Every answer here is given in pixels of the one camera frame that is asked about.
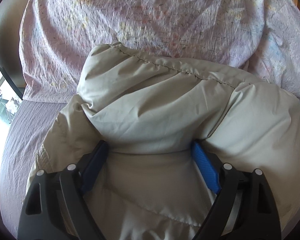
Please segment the beige puffer down jacket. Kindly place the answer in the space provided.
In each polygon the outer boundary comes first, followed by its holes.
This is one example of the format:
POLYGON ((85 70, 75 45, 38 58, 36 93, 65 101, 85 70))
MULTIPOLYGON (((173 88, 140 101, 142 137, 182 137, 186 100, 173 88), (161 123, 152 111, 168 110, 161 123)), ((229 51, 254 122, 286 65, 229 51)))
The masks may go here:
POLYGON ((28 181, 78 162, 101 140, 109 156, 85 200, 106 239, 194 236, 214 195, 191 159, 193 140, 238 170, 265 173, 284 235, 300 222, 300 101, 246 71, 100 44, 28 181))

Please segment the purple bed sheet mattress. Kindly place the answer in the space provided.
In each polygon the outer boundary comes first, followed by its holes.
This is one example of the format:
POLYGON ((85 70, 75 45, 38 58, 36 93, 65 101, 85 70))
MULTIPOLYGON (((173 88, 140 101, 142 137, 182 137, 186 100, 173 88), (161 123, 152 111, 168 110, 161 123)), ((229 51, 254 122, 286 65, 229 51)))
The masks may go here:
POLYGON ((0 211, 3 224, 13 237, 17 237, 34 154, 64 106, 24 100, 10 125, 1 162, 0 211))

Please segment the glass tv stand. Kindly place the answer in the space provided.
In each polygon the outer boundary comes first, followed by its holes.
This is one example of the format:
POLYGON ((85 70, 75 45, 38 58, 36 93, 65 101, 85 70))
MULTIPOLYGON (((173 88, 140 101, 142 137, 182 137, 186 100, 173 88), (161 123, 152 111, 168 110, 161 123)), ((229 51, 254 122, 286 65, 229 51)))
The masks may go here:
POLYGON ((0 122, 10 125, 22 103, 22 100, 17 96, 9 99, 0 94, 0 122))

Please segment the large flat screen television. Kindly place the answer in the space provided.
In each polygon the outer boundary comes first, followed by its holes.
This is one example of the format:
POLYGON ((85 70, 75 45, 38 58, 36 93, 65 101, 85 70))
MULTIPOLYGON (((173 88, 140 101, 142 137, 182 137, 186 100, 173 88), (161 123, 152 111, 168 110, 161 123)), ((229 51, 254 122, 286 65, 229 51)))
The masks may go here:
POLYGON ((19 57, 17 60, 0 60, 0 73, 19 99, 23 100, 25 79, 19 57))

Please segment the floral pink duvet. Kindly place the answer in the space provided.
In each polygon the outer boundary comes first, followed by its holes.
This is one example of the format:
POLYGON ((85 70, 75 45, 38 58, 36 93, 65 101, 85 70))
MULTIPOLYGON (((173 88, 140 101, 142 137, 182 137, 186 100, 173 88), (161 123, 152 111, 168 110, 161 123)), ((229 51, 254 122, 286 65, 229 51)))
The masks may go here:
POLYGON ((66 103, 98 44, 241 68, 300 100, 292 0, 29 0, 20 26, 24 99, 66 103))

